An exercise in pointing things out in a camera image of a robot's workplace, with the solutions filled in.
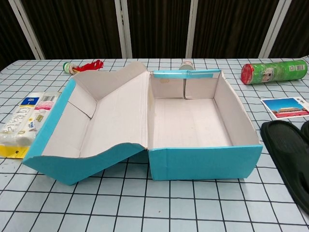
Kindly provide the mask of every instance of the label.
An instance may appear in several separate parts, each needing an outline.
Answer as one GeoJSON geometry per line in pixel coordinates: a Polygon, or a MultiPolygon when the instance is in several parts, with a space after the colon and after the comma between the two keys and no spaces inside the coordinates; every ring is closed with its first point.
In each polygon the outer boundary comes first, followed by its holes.
{"type": "Polygon", "coordinates": [[[30,122],[30,123],[28,124],[28,126],[29,126],[29,128],[34,128],[34,123],[33,123],[33,122],[30,122]]]}
{"type": "Polygon", "coordinates": [[[54,105],[53,101],[41,101],[34,108],[35,110],[51,110],[54,105]]]}
{"type": "Polygon", "coordinates": [[[272,76],[274,75],[274,69],[273,68],[267,68],[263,72],[263,78],[262,82],[268,82],[272,79],[272,76]]]}
{"type": "Polygon", "coordinates": [[[25,98],[20,106],[23,106],[23,105],[35,105],[37,102],[38,102],[39,98],[25,98]]]}
{"type": "Polygon", "coordinates": [[[301,65],[296,65],[295,67],[296,67],[296,70],[297,70],[297,71],[305,70],[305,66],[304,66],[303,64],[301,64],[301,65]]]}
{"type": "Polygon", "coordinates": [[[51,102],[52,102],[54,98],[55,98],[54,95],[52,95],[52,96],[43,96],[41,101],[42,101],[42,102],[44,102],[44,101],[45,101],[45,102],[48,102],[48,101],[51,101],[51,102]]]}
{"type": "Polygon", "coordinates": [[[20,107],[18,111],[13,114],[10,120],[4,125],[1,132],[5,132],[5,133],[14,132],[22,124],[22,122],[24,121],[24,118],[28,115],[31,109],[32,107],[29,107],[29,105],[20,107]]]}
{"type": "Polygon", "coordinates": [[[43,118],[44,118],[43,115],[38,115],[35,120],[37,120],[38,122],[41,122],[43,118]]]}

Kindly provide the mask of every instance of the black slipper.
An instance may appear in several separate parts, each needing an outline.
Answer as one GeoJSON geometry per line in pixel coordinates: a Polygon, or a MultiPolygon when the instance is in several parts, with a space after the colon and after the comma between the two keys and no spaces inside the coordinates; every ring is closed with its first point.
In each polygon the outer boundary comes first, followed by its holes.
{"type": "Polygon", "coordinates": [[[309,137],[280,120],[263,123],[261,136],[292,198],[309,214],[309,137]]]}
{"type": "Polygon", "coordinates": [[[301,127],[301,132],[309,138],[309,121],[305,122],[301,127]]]}

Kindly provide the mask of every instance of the checkered tablecloth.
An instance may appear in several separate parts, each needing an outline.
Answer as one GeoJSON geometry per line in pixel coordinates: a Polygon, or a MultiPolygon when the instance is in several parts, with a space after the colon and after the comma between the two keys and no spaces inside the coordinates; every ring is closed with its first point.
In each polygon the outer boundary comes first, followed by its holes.
{"type": "MultiPolygon", "coordinates": [[[[102,59],[116,71],[137,59],[102,59]]],[[[302,96],[309,101],[309,74],[300,81],[245,86],[245,63],[292,59],[192,59],[196,70],[219,68],[239,95],[260,136],[273,120],[263,98],[302,96]]],[[[62,91],[70,79],[64,62],[20,60],[0,72],[0,123],[29,92],[62,91]]],[[[182,59],[138,59],[149,71],[177,70],[182,59]]],[[[308,118],[292,118],[297,127],[308,118]]],[[[293,201],[264,148],[247,179],[153,181],[146,154],[135,155],[73,186],[0,158],[0,231],[6,232],[309,232],[309,216],[293,201]]]]}

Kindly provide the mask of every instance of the postcard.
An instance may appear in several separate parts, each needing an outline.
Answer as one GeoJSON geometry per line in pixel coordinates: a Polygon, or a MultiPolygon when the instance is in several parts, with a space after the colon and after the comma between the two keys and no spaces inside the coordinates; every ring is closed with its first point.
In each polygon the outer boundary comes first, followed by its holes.
{"type": "Polygon", "coordinates": [[[276,119],[309,116],[309,103],[302,97],[262,99],[276,119]]]}

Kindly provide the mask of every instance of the cardboard box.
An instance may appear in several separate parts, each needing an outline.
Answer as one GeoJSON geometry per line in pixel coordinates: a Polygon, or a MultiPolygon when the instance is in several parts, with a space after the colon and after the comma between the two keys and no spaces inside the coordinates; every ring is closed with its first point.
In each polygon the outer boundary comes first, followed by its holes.
{"type": "Polygon", "coordinates": [[[75,75],[23,163],[68,185],[143,150],[154,180],[246,178],[262,146],[221,70],[75,75]]]}

